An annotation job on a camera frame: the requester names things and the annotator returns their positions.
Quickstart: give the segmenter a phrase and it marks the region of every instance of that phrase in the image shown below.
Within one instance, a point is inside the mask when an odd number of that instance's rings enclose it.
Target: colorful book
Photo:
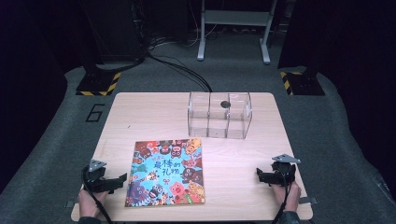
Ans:
[[[135,143],[125,207],[204,202],[200,138]]]

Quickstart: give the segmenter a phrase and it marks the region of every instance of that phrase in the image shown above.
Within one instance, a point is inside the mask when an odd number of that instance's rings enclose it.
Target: dark background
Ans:
[[[175,1],[173,4],[177,6],[161,2],[160,11],[154,0],[146,3],[149,28],[160,30],[162,27],[164,33],[186,38],[189,31],[195,29],[189,2]],[[199,23],[200,1],[191,2]],[[209,7],[221,6],[220,1],[210,2]],[[240,5],[233,6],[234,1],[225,2],[226,9],[240,8]],[[309,65],[340,2],[296,1],[279,67]],[[396,7],[392,1],[350,1],[349,6],[339,35],[329,44],[329,53],[319,72],[336,86],[353,136],[365,158],[384,176],[395,197],[396,102],[392,92],[396,87],[393,78],[396,20],[392,10]],[[261,1],[249,1],[245,7],[266,6]],[[3,1],[0,8],[0,74],[5,88],[1,98],[3,134],[0,142],[0,189],[3,189],[56,113],[67,87],[64,74],[82,66],[80,50],[96,63],[102,63],[103,58],[89,18],[78,1]],[[166,28],[159,19],[163,18],[161,11],[169,13],[170,10],[178,16],[167,17],[169,20],[163,22],[178,21],[172,26],[177,29]],[[72,44],[73,32],[81,37],[84,49],[76,49]]]

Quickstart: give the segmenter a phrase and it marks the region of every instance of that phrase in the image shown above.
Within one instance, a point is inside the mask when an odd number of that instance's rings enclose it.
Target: transparent box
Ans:
[[[245,139],[251,118],[248,92],[190,93],[189,136]]]

